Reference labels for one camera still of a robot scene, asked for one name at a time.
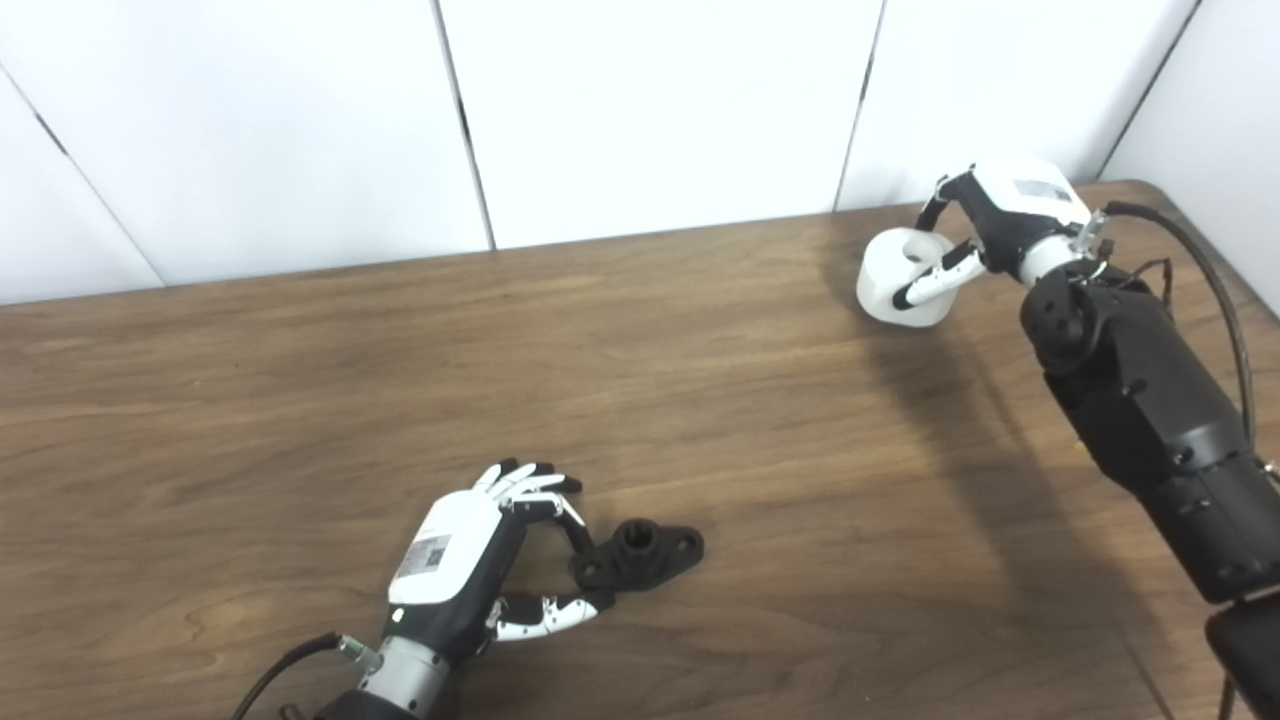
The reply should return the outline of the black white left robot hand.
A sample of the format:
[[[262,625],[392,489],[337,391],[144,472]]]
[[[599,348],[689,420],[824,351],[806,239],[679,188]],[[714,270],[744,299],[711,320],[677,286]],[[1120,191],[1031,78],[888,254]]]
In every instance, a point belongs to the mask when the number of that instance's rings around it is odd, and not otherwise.
[[[588,524],[568,501],[581,488],[549,462],[508,457],[438,498],[390,582],[383,635],[412,641],[458,667],[490,644],[564,632],[613,609],[612,591],[503,589],[536,523],[557,524],[577,553],[593,548]]]

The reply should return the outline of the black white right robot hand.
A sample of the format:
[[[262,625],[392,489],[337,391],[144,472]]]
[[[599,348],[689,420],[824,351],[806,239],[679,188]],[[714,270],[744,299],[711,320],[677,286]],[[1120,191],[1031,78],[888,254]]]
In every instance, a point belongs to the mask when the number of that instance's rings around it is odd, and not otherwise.
[[[895,310],[913,310],[952,295],[982,273],[1034,284],[1057,266],[1094,256],[1094,215],[1050,161],[986,159],[945,176],[922,206],[914,229],[931,233],[954,204],[970,222],[973,238],[899,288],[891,297]]]

